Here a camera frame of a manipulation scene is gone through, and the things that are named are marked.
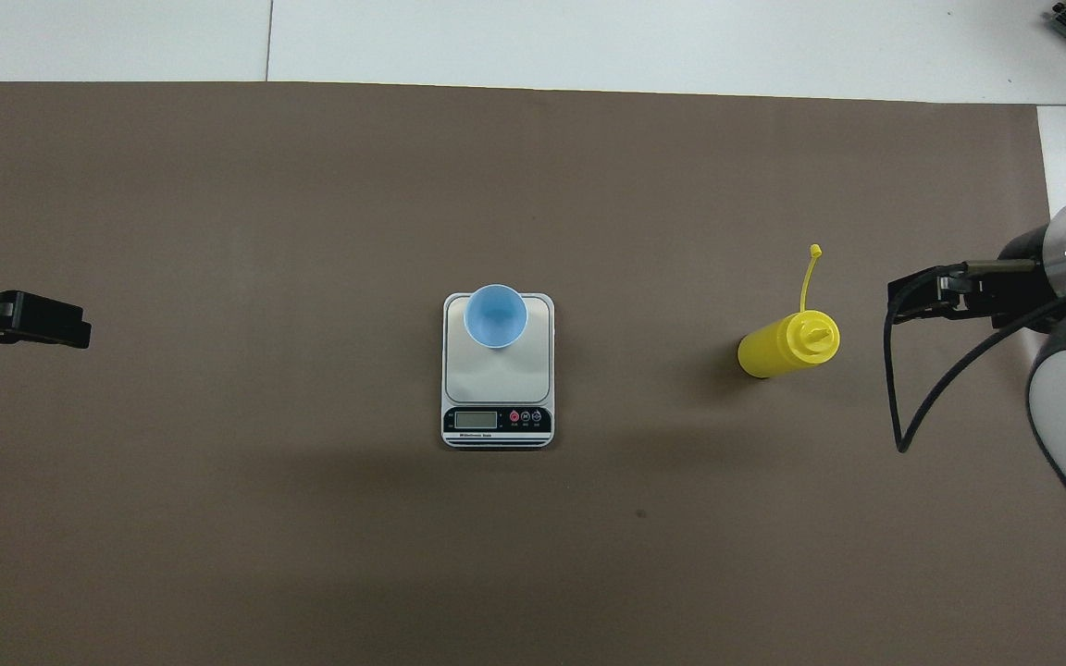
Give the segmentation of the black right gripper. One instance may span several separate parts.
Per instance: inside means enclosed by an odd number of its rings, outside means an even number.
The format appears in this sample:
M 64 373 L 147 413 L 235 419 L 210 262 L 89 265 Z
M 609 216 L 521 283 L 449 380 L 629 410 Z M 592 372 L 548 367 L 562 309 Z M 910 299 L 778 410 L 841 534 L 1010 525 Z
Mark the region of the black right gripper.
M 968 260 L 915 271 L 887 286 L 888 324 L 919 319 L 989 320 L 994 329 L 1053 303 L 1041 265 L 1047 228 L 1015 237 L 995 260 Z

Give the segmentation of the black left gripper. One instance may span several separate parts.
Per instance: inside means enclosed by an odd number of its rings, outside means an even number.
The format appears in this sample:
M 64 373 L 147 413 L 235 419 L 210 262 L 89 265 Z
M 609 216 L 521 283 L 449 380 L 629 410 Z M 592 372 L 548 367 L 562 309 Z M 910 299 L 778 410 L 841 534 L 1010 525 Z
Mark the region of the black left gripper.
M 92 325 L 83 308 L 20 290 L 0 292 L 0 344 L 54 344 L 88 350 Z

